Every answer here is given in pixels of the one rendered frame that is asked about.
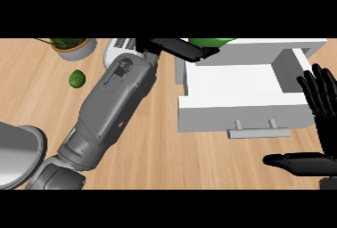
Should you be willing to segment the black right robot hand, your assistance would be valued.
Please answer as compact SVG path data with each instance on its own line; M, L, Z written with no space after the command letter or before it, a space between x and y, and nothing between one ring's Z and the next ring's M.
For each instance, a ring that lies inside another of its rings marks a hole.
M337 176L337 79L316 63L296 80L313 110L323 152L271 154L262 161L296 176Z

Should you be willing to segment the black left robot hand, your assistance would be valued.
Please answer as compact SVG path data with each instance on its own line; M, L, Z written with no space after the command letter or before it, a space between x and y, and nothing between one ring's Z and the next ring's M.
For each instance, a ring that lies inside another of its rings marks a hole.
M199 62L202 59L212 57L221 51L221 48L199 47L181 38L138 38L137 51L156 55L166 51L182 60Z

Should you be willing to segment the green cup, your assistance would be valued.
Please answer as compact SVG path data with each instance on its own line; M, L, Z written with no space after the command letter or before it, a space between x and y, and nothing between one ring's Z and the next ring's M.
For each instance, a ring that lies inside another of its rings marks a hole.
M233 38L190 38L188 42L199 46L200 48L203 47L218 47L221 48L228 42L234 41Z

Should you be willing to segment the white cabinet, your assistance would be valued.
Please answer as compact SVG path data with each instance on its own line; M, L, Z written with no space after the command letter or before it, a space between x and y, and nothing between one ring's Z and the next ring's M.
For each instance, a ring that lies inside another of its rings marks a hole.
M239 38L199 66L270 64L286 49L304 49L310 58L326 45L326 38Z

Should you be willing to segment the green plant in grey pot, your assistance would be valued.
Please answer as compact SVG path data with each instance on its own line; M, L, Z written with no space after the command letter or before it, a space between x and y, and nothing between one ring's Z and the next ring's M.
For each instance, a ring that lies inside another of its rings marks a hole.
M79 61L91 56L97 49L95 38L52 38L49 41L39 38L52 46L61 58L67 61Z

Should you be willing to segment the green lime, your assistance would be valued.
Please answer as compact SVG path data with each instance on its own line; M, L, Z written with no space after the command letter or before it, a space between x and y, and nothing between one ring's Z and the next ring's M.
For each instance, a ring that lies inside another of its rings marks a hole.
M69 83L75 88L82 88L85 86L86 76L79 69L76 69L75 72L72 73L69 78Z

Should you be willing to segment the grey metal pot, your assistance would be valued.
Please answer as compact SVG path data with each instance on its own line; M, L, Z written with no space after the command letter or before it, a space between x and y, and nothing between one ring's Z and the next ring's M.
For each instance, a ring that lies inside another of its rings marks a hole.
M35 175L48 151L48 138L36 126L0 122L0 190L17 189Z

